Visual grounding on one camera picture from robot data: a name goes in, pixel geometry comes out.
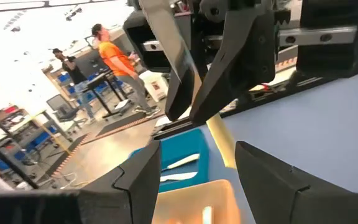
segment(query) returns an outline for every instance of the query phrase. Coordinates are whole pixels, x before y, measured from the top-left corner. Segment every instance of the screw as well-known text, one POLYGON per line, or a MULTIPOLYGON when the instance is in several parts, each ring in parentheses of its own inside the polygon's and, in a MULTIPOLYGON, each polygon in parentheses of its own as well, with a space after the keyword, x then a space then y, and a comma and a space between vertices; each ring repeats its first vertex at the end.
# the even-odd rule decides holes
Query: screw
POLYGON ((219 14, 219 10, 215 7, 211 8, 211 14, 212 16, 217 16, 219 14))
POLYGON ((259 40, 259 43, 263 44, 263 43, 265 43, 266 38, 264 36, 260 36, 258 40, 259 40))
POLYGON ((320 41, 327 42, 327 41, 330 41, 332 38, 333 38, 333 36, 331 34, 323 34, 320 37, 320 41))
POLYGON ((285 42, 288 43, 288 44, 294 44, 296 42, 296 38, 294 36, 288 36, 285 39, 285 42))

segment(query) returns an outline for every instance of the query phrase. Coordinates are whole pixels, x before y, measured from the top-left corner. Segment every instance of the office chair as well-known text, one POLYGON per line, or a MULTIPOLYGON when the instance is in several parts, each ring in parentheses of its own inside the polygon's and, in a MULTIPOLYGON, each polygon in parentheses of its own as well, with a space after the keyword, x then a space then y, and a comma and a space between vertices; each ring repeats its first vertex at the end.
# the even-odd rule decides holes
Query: office chair
POLYGON ((72 133, 76 133, 76 131, 74 130, 75 126, 81 129, 80 124, 85 123, 88 120, 87 118, 75 120, 77 112, 80 110, 79 107, 73 108, 71 104, 69 104, 67 100, 64 99, 64 97, 62 97, 62 95, 60 94, 47 100, 47 103, 54 110, 53 113, 55 114, 59 122, 74 122, 74 125, 67 130, 68 134, 71 134, 71 129, 73 130, 72 133))

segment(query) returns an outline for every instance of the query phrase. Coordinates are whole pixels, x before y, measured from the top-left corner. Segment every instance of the man in orange shirt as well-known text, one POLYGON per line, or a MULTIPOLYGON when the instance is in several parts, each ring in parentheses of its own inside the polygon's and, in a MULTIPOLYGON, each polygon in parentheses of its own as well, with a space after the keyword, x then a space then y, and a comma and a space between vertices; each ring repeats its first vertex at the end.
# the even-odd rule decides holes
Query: man in orange shirt
POLYGON ((160 112, 160 108, 152 109, 147 104, 143 80, 139 78, 127 56, 110 42, 109 31, 101 24, 96 24, 92 27, 92 35, 100 41, 99 53, 105 64, 118 79, 134 89, 137 95, 136 103, 143 108, 147 117, 152 117, 160 112))

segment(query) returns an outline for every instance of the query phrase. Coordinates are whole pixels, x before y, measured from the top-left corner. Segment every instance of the blue tray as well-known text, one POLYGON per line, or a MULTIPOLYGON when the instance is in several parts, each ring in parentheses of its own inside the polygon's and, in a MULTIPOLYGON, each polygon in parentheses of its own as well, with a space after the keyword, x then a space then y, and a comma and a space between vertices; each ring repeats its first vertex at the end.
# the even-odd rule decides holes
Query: blue tray
MULTIPOLYGON (((142 149, 134 151, 129 157, 140 150, 142 149)), ((199 153, 200 158, 197 161, 185 164, 181 167, 162 172, 161 176, 196 171, 197 174, 193 178, 186 180, 169 180, 162 182, 159 192, 181 189, 208 182, 209 148, 205 141, 204 134, 200 129, 194 129, 162 140, 161 152, 162 169, 192 154, 199 153)))

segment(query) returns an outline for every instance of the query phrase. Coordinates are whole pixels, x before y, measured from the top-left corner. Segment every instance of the gray pants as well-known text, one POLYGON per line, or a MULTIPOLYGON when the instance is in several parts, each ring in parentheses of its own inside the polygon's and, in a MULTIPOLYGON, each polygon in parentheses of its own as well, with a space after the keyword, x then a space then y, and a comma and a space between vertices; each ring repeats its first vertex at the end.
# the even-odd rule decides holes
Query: gray pants
POLYGON ((134 79, 130 75, 118 75, 118 79, 124 83, 130 85, 136 93, 136 99, 133 99, 135 103, 140 105, 147 112, 152 111, 151 107, 147 104, 144 82, 141 78, 134 79))
POLYGON ((92 112, 91 105, 88 102, 86 94, 82 92, 87 87, 88 87, 88 81, 83 81, 83 82, 80 82, 79 84, 76 84, 74 86, 74 90, 77 93, 77 96, 79 97, 79 99, 81 100, 81 104, 85 108, 89 118, 93 119, 94 115, 93 115, 93 112, 92 112))

